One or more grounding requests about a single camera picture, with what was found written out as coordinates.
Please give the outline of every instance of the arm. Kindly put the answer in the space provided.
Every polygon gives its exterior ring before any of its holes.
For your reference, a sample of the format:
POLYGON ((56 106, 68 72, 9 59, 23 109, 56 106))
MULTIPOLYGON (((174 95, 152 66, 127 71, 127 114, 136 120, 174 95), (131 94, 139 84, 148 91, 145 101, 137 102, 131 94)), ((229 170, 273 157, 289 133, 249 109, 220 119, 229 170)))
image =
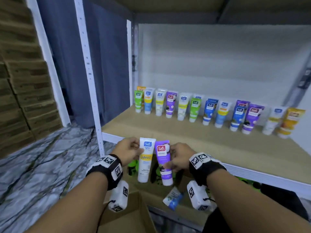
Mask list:
MULTIPOLYGON (((174 171, 189 168, 189 158, 196 154, 187 144, 170 147, 173 159, 164 165, 174 171)), ((311 225, 274 200, 253 190, 224 169, 207 176, 207 185, 224 219, 235 233, 311 232, 311 225)))
MULTIPOLYGON (((112 154, 119 157, 122 166, 126 166, 138 159, 143 151, 139 149, 139 140, 131 137, 118 142, 112 154)), ((108 180, 103 173, 90 173, 26 233, 94 233, 104 209, 107 188, 108 180)))

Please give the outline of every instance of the lower shelf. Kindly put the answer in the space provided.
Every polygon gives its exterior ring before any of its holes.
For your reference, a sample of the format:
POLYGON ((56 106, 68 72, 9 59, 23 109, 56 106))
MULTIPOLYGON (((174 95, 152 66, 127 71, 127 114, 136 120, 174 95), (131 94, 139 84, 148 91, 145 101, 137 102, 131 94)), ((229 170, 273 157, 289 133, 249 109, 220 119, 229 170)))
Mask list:
POLYGON ((311 157, 291 139, 266 136, 257 127, 250 135, 232 132, 229 124, 221 129, 195 123, 189 118, 178 121, 176 114, 168 119, 153 111, 150 115, 130 107, 102 127, 103 140, 117 143, 123 137, 148 137, 185 142, 197 152, 206 152, 222 161, 235 176, 311 195, 311 157))

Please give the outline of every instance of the wristband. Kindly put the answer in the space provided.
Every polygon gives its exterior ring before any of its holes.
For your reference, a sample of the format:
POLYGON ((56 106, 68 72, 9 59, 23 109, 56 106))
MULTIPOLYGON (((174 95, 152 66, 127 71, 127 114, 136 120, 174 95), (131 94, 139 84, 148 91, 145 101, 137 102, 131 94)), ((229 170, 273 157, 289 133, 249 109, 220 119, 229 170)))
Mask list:
POLYGON ((203 152, 194 154, 189 159, 189 171, 198 185, 206 184, 206 177, 218 169, 227 170, 219 160, 203 152))
POLYGON ((110 154, 103 158, 99 158, 86 171, 86 176, 92 172, 103 173, 108 180, 108 190, 112 190, 117 187, 123 176, 121 160, 115 154, 110 154))

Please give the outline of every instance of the person's left arm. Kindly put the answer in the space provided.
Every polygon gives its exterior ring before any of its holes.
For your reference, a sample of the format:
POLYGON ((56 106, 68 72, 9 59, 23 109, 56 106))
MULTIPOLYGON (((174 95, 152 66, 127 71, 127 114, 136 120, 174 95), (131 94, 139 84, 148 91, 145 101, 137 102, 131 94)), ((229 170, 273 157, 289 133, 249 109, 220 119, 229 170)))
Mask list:
MULTIPOLYGON (((137 158, 143 149, 139 149, 139 140, 135 137, 118 142, 112 154, 121 160, 122 166, 137 158)), ((101 172, 92 172, 59 200, 26 233, 77 233, 96 230, 103 211, 108 180, 101 172)))

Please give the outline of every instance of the blue curtain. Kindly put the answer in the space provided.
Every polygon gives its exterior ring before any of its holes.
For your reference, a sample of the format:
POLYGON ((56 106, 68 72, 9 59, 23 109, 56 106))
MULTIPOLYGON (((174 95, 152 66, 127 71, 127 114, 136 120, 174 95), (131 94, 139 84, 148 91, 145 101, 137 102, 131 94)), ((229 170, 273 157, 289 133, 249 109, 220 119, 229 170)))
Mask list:
MULTIPOLYGON (((74 0, 37 0, 78 125, 95 125, 74 0)), ((130 106, 126 20, 83 0, 101 125, 130 106)))

